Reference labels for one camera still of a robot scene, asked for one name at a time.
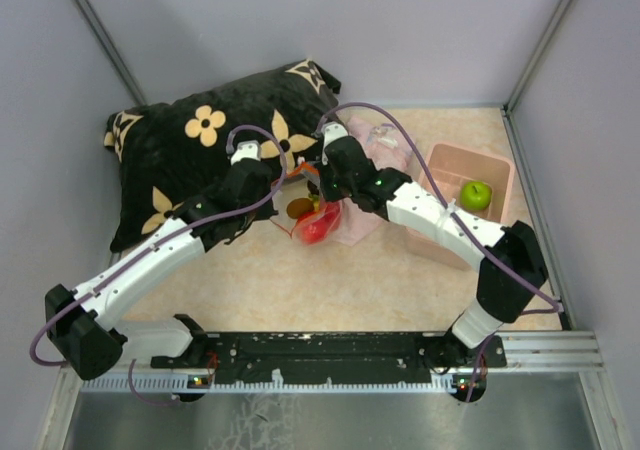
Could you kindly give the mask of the clear zip bag orange zipper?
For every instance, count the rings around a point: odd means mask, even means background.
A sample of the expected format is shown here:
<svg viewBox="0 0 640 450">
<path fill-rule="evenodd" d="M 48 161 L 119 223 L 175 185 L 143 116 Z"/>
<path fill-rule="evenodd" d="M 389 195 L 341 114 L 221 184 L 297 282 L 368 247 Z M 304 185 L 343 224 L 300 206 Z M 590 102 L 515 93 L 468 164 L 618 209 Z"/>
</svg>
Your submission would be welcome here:
<svg viewBox="0 0 640 450">
<path fill-rule="evenodd" d="M 341 222 L 341 204 L 325 200 L 320 193 L 319 172 L 307 162 L 287 175 L 272 202 L 276 214 L 270 221 L 305 245 L 324 242 Z"/>
</svg>

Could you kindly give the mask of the red apple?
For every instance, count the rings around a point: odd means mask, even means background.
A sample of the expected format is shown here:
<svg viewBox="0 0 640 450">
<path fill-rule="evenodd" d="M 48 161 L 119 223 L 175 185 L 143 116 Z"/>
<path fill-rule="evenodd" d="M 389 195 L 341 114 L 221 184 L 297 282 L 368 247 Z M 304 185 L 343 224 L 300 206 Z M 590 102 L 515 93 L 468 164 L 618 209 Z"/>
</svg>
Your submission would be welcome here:
<svg viewBox="0 0 640 450">
<path fill-rule="evenodd" d="M 299 229 L 299 238 L 307 245 L 323 242 L 337 228 L 339 220 L 338 213 L 325 213 L 305 221 Z"/>
</svg>

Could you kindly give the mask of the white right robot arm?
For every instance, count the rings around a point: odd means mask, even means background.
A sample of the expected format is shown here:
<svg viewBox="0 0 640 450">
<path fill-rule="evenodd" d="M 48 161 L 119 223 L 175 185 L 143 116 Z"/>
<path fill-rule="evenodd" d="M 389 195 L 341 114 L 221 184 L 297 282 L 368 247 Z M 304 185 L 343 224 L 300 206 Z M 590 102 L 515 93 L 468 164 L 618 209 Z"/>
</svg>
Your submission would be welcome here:
<svg viewBox="0 0 640 450">
<path fill-rule="evenodd" d="M 319 173 L 327 201 L 348 199 L 365 213 L 414 230 L 476 271 L 476 295 L 447 331 L 447 354 L 458 365 L 473 363 L 482 353 L 482 342 L 515 322 L 548 279 L 529 225 L 517 221 L 504 226 L 454 203 L 442 204 L 406 173 L 377 168 L 340 126 L 323 138 Z"/>
</svg>

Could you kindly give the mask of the brown kiwi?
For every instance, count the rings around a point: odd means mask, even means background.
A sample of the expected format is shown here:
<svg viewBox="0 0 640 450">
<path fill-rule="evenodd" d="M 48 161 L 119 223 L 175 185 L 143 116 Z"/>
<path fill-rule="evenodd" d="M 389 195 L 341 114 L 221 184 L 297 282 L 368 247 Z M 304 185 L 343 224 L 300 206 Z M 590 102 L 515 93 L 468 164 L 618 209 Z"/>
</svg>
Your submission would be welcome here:
<svg viewBox="0 0 640 450">
<path fill-rule="evenodd" d="M 309 198 L 296 198 L 291 200 L 287 207 L 287 216 L 292 220 L 298 220 L 314 211 L 314 203 Z"/>
</svg>

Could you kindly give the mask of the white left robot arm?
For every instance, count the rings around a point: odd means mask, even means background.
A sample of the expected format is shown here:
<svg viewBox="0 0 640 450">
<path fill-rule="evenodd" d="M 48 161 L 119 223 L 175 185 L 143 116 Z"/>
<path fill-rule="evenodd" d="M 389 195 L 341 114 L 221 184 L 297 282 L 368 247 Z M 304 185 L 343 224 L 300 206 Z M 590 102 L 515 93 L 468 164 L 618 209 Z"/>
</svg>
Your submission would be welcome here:
<svg viewBox="0 0 640 450">
<path fill-rule="evenodd" d="M 168 357 L 189 367 L 201 364 L 208 343 L 178 318 L 127 324 L 123 317 L 179 267 L 274 215 L 272 181 L 263 161 L 245 157 L 233 163 L 221 183 L 189 199 L 127 257 L 73 289 L 51 288 L 44 299 L 43 336 L 84 381 L 122 359 Z"/>
</svg>

